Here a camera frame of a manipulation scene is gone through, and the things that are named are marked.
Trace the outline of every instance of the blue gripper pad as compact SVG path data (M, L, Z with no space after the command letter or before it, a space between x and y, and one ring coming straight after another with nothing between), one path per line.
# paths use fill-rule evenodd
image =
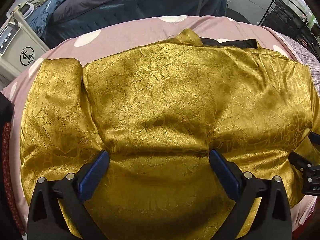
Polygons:
M209 153L209 163L213 171L218 177L220 184L226 192L228 198L237 201L240 198L240 183L230 170L226 159L221 156L216 150L211 150Z
M110 163L109 153L103 151L97 160L92 164L82 181L78 185L79 199L84 202L89 200L100 180L106 173Z

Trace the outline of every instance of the gold satin fabric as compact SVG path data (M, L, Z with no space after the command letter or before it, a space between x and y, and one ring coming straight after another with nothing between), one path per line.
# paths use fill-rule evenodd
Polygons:
M85 203L110 240L211 239L234 202L209 166L210 149L257 178L281 176L291 207L303 195L289 153L320 162L307 137L320 133L309 68L268 49L203 46L189 29L84 68L44 60L21 124L28 203L39 177L62 179L110 153Z

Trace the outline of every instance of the machine screen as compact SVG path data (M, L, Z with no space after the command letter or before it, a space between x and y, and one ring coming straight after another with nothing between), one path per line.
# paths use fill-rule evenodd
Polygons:
M8 26L4 29L4 31L1 33L0 36L0 45L4 42L4 40L7 38L8 34L12 31L12 27Z

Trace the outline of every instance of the black circular logo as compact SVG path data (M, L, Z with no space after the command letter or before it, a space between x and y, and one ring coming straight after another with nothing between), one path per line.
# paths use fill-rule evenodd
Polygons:
M30 65L35 58L35 51L31 47L26 47L22 50L20 55L20 62L24 66Z

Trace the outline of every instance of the white machine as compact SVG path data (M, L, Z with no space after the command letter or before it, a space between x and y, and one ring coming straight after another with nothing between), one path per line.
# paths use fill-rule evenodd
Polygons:
M30 28L17 6L0 28L0 74L13 81L49 48Z

